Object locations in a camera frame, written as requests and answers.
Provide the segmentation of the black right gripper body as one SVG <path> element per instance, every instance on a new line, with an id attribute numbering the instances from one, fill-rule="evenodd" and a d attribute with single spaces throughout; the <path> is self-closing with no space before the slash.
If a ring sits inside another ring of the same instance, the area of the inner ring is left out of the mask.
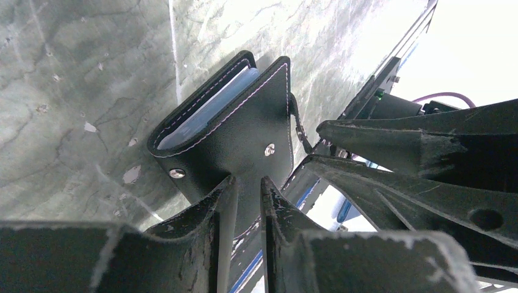
<path id="1" fill-rule="evenodd" d="M 434 98 L 462 98 L 460 93 L 434 93 L 413 101 L 393 96 L 383 90 L 360 93 L 347 106 L 341 120 L 379 120 L 409 118 L 458 110 L 457 107 L 435 101 Z"/>

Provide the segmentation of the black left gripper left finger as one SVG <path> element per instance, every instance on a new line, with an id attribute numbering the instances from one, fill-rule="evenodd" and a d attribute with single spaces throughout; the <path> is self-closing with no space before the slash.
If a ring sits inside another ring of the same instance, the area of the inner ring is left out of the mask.
<path id="1" fill-rule="evenodd" d="M 146 231 L 123 222 L 1 222 L 2 292 L 226 292 L 238 183 Z"/>

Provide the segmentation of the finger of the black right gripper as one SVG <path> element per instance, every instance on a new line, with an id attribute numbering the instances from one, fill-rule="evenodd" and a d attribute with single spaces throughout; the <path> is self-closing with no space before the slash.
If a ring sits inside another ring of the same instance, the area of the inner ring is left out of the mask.
<path id="1" fill-rule="evenodd" d="M 378 230 L 440 231 L 472 264 L 517 268 L 517 194 L 474 189 L 313 154 L 304 168 L 338 189 Z"/>
<path id="2" fill-rule="evenodd" d="M 382 120 L 326 120 L 317 133 L 395 173 L 517 192 L 517 101 Z"/>

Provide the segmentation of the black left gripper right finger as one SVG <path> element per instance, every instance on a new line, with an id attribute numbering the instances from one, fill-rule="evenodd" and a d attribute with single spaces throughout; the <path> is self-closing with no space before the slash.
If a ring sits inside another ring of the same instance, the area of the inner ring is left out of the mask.
<path id="1" fill-rule="evenodd" d="M 437 232 L 328 231 L 260 184 L 266 292 L 478 292 L 465 250 Z"/>

